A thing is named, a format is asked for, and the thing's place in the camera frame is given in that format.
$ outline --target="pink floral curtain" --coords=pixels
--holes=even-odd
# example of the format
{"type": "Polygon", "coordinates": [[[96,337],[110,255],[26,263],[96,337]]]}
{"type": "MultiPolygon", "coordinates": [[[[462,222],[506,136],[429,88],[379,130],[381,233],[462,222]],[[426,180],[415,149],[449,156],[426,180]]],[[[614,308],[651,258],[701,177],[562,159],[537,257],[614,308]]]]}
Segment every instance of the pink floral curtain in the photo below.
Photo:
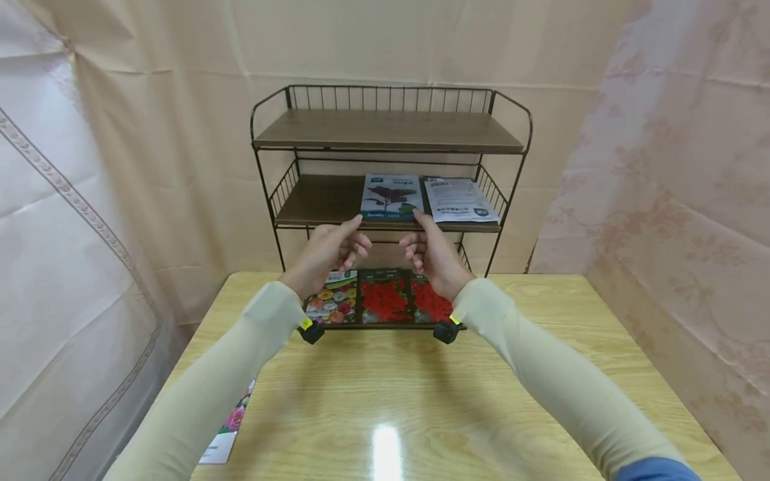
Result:
{"type": "Polygon", "coordinates": [[[770,5],[634,0],[531,272],[582,272],[744,479],[770,472],[770,5]]]}

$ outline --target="red flower seed packet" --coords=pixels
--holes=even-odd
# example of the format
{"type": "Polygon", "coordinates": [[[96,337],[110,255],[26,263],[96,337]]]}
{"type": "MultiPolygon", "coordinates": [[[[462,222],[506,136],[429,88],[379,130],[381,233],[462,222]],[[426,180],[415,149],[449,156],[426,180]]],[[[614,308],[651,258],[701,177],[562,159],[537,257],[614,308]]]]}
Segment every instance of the red flower seed packet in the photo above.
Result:
{"type": "Polygon", "coordinates": [[[452,303],[436,294],[427,277],[412,273],[410,288],[414,302],[414,322],[424,324],[449,319],[452,303]]]}
{"type": "Polygon", "coordinates": [[[403,271],[383,269],[360,271],[361,322],[410,322],[403,271]]]}

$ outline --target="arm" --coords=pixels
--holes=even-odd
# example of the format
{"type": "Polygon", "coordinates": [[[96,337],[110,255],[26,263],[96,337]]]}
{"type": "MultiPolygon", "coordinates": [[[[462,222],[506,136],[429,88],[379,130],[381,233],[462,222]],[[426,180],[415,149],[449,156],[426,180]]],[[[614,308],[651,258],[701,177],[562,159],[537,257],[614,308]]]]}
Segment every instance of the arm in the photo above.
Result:
{"type": "Polygon", "coordinates": [[[453,317],[484,337],[522,386],[585,451],[605,479],[692,480],[679,452],[596,366],[522,316],[495,284],[476,279],[428,215],[401,240],[413,269],[453,301],[453,317]]]}
{"type": "Polygon", "coordinates": [[[241,316],[156,401],[105,480],[189,479],[200,456],[249,382],[305,318],[301,299],[323,287],[331,269],[349,269],[371,241],[360,216],[321,225],[294,266],[269,282],[241,316]]]}
{"type": "Polygon", "coordinates": [[[105,480],[189,479],[249,382],[304,319],[297,294],[265,285],[219,341],[169,388],[105,480]]]}
{"type": "Polygon", "coordinates": [[[454,307],[455,319],[494,347],[605,479],[619,479],[621,468],[642,459],[684,463],[679,451],[602,371],[522,316],[492,281],[466,284],[454,307]]]}

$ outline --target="wooden shelf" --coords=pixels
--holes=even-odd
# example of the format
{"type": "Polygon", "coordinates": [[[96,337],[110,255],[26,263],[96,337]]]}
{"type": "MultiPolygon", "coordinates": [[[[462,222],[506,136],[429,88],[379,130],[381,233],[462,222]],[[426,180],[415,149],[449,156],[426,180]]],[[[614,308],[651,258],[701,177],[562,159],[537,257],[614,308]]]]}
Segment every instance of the wooden shelf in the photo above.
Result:
{"type": "MultiPolygon", "coordinates": [[[[363,176],[352,175],[301,175],[289,197],[283,203],[275,225],[339,224],[359,213],[363,195],[363,176]]],[[[423,191],[423,203],[427,213],[430,207],[423,191]]],[[[500,231],[497,222],[442,222],[445,232],[500,231]]],[[[417,221],[369,221],[361,224],[365,230],[408,231],[421,230],[417,221]]]]}
{"type": "Polygon", "coordinates": [[[290,109],[253,140],[255,148],[520,154],[524,147],[491,115],[290,109]]]}

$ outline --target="beige sleeve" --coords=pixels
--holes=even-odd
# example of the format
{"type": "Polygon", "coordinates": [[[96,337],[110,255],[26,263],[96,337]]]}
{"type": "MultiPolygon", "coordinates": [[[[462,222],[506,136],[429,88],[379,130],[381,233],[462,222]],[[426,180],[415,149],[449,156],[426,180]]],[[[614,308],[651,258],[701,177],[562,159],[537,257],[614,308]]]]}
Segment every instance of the beige sleeve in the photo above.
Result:
{"type": "Polygon", "coordinates": [[[454,308],[454,317],[494,347],[605,479],[650,456],[685,462],[602,371],[522,316],[514,301],[491,281],[469,282],[454,308]]]}
{"type": "Polygon", "coordinates": [[[189,479],[246,387],[304,316],[293,290],[266,284],[235,325],[158,398],[104,479],[189,479]]]}

